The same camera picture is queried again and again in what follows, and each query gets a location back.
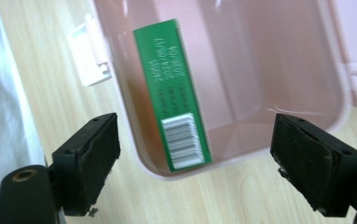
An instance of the barcode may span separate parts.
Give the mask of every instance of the barcode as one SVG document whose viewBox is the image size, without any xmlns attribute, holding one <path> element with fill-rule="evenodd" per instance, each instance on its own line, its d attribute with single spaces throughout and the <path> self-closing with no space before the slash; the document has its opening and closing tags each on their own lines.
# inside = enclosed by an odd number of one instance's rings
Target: barcode
<svg viewBox="0 0 357 224">
<path fill-rule="evenodd" d="M 161 121 L 174 169 L 204 163 L 199 134 L 192 113 Z"/>
</svg>

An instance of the wood grain surface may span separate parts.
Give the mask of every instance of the wood grain surface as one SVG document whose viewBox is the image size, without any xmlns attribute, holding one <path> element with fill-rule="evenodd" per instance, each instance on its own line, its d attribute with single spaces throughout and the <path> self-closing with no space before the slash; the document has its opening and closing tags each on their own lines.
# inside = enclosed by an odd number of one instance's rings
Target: wood grain surface
<svg viewBox="0 0 357 224">
<path fill-rule="evenodd" d="M 48 162 L 51 152 L 89 119 L 122 110 L 110 79 L 83 87 L 67 36 L 89 13 L 86 0 L 0 0 L 21 80 Z M 352 223 L 324 218 L 277 172 L 269 154 L 178 181 L 147 175 L 133 155 L 119 121 L 121 158 L 96 204 L 95 217 L 68 223 Z M 336 136 L 357 148 L 357 107 Z"/>
</svg>

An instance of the barcode label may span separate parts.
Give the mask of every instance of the barcode label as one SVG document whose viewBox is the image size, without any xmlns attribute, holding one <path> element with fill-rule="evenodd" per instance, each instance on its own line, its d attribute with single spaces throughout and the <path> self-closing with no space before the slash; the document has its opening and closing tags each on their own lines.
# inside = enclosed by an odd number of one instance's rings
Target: barcode label
<svg viewBox="0 0 357 224">
<path fill-rule="evenodd" d="M 161 121 L 174 169 L 204 163 L 199 134 L 192 113 Z"/>
</svg>

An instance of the wooden table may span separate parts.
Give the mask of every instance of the wooden table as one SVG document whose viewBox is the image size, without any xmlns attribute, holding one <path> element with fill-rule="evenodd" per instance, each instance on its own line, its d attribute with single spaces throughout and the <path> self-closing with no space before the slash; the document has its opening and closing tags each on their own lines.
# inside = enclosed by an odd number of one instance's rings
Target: wooden table
<svg viewBox="0 0 357 224">
<path fill-rule="evenodd" d="M 113 80 L 79 82 L 67 35 L 89 13 L 86 0 L 0 0 L 0 12 L 47 159 L 89 119 L 117 112 Z M 312 212 L 304 197 L 277 172 L 269 154 L 164 182 L 141 170 L 119 122 L 121 158 L 97 203 L 96 217 L 69 223 L 351 223 Z M 357 108 L 336 136 L 357 148 Z"/>
</svg>

